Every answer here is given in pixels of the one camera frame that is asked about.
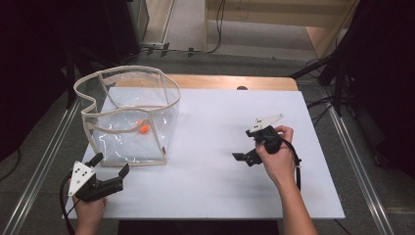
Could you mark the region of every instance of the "wrist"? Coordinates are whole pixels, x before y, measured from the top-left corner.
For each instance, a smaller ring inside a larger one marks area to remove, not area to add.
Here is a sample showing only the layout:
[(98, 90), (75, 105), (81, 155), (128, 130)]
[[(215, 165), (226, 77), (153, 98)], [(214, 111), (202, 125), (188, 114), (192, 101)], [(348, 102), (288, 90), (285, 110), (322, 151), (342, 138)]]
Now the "wrist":
[(87, 224), (78, 224), (76, 227), (75, 235), (92, 235), (97, 234), (99, 227), (95, 226), (88, 226)]
[(294, 177), (286, 177), (286, 178), (277, 178), (275, 181), (275, 186), (277, 186), (279, 191), (283, 191), (285, 189), (291, 189), (293, 187), (297, 188), (296, 181)]

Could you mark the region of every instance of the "small orange ball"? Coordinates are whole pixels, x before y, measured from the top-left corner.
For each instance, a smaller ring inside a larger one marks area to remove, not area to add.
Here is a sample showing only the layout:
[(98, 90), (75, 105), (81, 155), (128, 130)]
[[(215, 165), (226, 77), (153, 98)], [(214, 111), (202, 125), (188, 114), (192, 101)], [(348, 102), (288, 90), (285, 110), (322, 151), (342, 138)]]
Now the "small orange ball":
[[(137, 125), (141, 124), (141, 122), (143, 122), (143, 120), (141, 120), (141, 119), (138, 120), (137, 121)], [(144, 134), (147, 131), (149, 131), (149, 129), (150, 129), (150, 126), (149, 125), (143, 125), (143, 126), (140, 127), (140, 132)]]

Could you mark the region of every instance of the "white table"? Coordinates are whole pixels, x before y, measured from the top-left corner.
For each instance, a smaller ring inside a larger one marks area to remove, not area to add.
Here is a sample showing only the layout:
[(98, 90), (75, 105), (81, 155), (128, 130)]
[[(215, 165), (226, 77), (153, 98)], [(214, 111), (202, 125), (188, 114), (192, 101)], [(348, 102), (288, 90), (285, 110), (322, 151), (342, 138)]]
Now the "white table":
[[(167, 164), (136, 166), (124, 190), (108, 197), (104, 215), (114, 219), (264, 219), (282, 217), (278, 191), (263, 164), (248, 167), (232, 153), (254, 141), (245, 131), (255, 118), (284, 114), (274, 124), (295, 130), (301, 194), (312, 218), (344, 218), (315, 130), (298, 91), (182, 89), (180, 114)], [(84, 162), (94, 156), (90, 146)], [(120, 168), (95, 167), (100, 179)]]

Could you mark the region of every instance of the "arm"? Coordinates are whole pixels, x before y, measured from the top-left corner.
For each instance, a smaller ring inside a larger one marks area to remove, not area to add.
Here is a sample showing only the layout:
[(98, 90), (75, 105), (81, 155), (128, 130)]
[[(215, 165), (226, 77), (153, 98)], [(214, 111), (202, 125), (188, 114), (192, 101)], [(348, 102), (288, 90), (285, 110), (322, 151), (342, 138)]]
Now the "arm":
[[(282, 138), (292, 142), (294, 131), (290, 127), (278, 126), (275, 130), (282, 132)], [(263, 161), (266, 172), (280, 193), (283, 205), (284, 233), (286, 235), (317, 234), (296, 185), (292, 151), (284, 143), (281, 145), (280, 151), (273, 155), (269, 155), (262, 144), (256, 145), (255, 149)]]
[[(76, 204), (78, 199), (73, 198), (73, 204)], [(101, 221), (103, 219), (107, 198), (103, 198), (91, 203), (79, 201), (75, 207), (77, 215), (76, 235), (93, 235), (98, 234)]]

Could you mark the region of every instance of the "human hand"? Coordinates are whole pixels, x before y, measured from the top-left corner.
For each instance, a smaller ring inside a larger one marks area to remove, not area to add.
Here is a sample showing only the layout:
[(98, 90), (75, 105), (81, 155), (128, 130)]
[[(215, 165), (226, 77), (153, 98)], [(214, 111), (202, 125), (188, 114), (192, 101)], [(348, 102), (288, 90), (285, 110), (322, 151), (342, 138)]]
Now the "human hand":
[[(291, 143), (293, 141), (294, 131), (290, 127), (280, 125), (275, 127), (275, 131), (281, 133), (281, 138), (287, 140), (288, 142)], [(278, 188), (285, 184), (296, 184), (294, 178), (294, 169), (296, 167), (296, 164), (294, 163), (294, 155), (284, 142), (276, 154), (268, 154), (263, 146), (263, 143), (256, 144), (255, 150), (262, 159), (269, 177)]]
[(85, 203), (72, 197), (77, 216), (76, 235), (97, 234), (107, 205), (107, 198)]

